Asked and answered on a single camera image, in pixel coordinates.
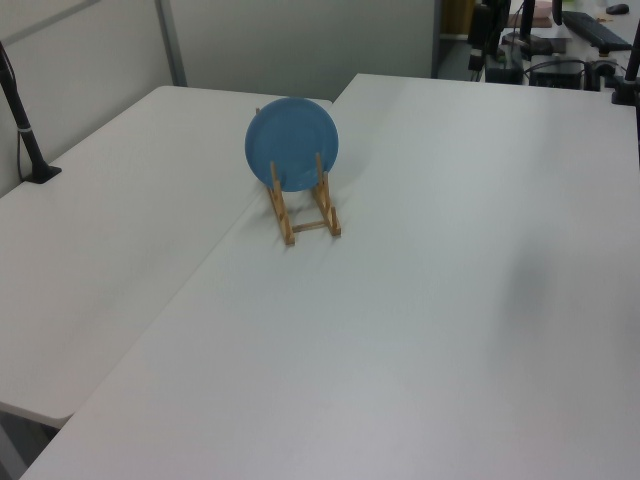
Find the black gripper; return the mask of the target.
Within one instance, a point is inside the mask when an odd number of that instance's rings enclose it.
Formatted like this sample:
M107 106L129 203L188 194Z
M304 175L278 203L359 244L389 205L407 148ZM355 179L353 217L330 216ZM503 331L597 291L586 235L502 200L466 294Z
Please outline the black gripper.
M473 8L469 45L472 48L482 48L489 33L489 6L484 3L476 3ZM484 66L484 57L481 49L471 49L468 60L468 70L481 70Z

